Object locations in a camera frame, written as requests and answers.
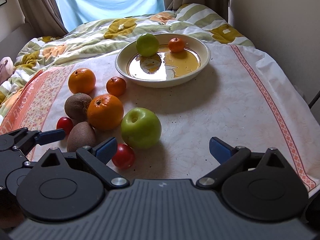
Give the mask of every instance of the striped blanket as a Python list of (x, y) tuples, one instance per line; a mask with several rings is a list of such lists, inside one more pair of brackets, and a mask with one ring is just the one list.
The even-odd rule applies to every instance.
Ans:
[(181, 33), (205, 43), (254, 47), (218, 14), (200, 4), (185, 4), (177, 11), (152, 15), (93, 21), (62, 38), (34, 38), (18, 54), (15, 73), (0, 86), (0, 123), (38, 71), (117, 53), (144, 33)]

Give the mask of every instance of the bedspread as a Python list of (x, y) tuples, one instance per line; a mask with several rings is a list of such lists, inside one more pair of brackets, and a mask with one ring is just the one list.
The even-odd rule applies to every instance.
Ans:
[[(196, 181), (217, 167), (209, 153), (209, 140), (244, 145), (255, 152), (277, 147), (291, 164), (311, 196), (320, 183), (320, 126), (279, 65), (255, 48), (207, 44), (212, 59), (193, 80), (172, 88), (154, 89), (127, 81), (119, 99), (127, 113), (133, 107), (155, 112), (162, 125), (160, 142), (136, 150), (136, 162), (121, 175), (149, 179)], [(71, 95), (68, 77), (77, 68), (90, 68), (97, 77), (92, 97), (106, 93), (106, 81), (117, 75), (115, 55), (53, 67), (37, 74), (5, 117), (0, 133), (20, 127), (55, 129), (65, 116), (64, 103)], [(98, 141), (115, 136), (120, 128), (97, 133)], [(66, 150), (66, 140), (36, 146), (28, 158), (37, 161), (49, 147)]]
[(15, 73), (0, 86), (0, 122), (37, 71), (112, 54), (144, 33), (182, 33), (206, 43), (253, 47), (250, 40), (218, 14), (200, 4), (185, 4), (177, 11), (155, 15), (93, 21), (80, 25), (63, 38), (34, 38), (18, 54)]

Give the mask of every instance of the kiwi skin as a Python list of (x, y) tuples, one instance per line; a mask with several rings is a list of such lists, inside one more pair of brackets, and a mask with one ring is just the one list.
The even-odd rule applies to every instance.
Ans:
[(64, 111), (71, 119), (79, 122), (87, 120), (87, 110), (92, 98), (84, 93), (74, 94), (66, 100)]
[(92, 126), (87, 122), (81, 122), (75, 125), (69, 134), (67, 151), (75, 152), (77, 149), (85, 145), (95, 147), (96, 142), (96, 134)]

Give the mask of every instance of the mandarin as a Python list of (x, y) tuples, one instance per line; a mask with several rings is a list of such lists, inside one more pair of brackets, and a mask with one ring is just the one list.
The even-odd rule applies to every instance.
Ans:
[(109, 94), (95, 97), (89, 104), (87, 117), (92, 127), (100, 130), (112, 130), (120, 125), (124, 114), (121, 101)]
[(173, 38), (169, 41), (168, 47), (171, 52), (181, 52), (185, 47), (185, 42), (180, 38)]
[(108, 80), (106, 87), (109, 94), (119, 97), (124, 94), (127, 84), (123, 78), (112, 77)]
[(68, 86), (73, 94), (89, 94), (96, 85), (96, 76), (88, 68), (79, 68), (74, 71), (68, 80)]

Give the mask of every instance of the plate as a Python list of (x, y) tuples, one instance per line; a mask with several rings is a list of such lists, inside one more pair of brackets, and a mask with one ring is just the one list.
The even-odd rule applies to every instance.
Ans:
[[(153, 88), (173, 87), (196, 77), (208, 64), (211, 52), (200, 40), (184, 34), (156, 34), (160, 47), (151, 57), (142, 57), (136, 49), (136, 42), (125, 46), (117, 55), (117, 71), (132, 82)], [(186, 46), (182, 52), (172, 53), (168, 43), (181, 38)]]

